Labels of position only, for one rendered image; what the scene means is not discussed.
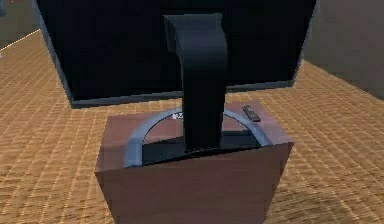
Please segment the brown wooden television stand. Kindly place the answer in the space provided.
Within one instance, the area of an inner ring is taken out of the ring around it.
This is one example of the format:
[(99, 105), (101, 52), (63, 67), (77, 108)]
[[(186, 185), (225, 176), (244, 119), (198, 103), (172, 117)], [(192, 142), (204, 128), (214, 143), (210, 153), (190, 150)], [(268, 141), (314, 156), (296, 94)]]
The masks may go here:
[(293, 147), (257, 101), (227, 105), (221, 146), (186, 153), (175, 110), (111, 116), (95, 176), (115, 224), (263, 224)]

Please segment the black remote control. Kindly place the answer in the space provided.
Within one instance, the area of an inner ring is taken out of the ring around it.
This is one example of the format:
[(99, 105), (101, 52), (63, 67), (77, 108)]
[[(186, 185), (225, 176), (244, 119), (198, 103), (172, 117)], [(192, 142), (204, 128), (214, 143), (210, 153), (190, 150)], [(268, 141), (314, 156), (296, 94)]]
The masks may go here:
[(242, 107), (243, 112), (246, 114), (246, 116), (252, 120), (253, 122), (260, 122), (260, 117), (256, 114), (256, 112), (252, 109), (250, 105), (245, 105)]

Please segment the black television set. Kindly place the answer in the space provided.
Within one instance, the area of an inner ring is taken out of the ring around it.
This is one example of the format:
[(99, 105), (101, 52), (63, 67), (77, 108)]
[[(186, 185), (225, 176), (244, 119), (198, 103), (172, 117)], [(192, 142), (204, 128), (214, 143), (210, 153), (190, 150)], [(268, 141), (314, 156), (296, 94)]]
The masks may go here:
[(31, 0), (74, 107), (181, 98), (180, 137), (146, 144), (160, 112), (133, 130), (124, 165), (270, 145), (228, 92), (290, 87), (318, 0)]

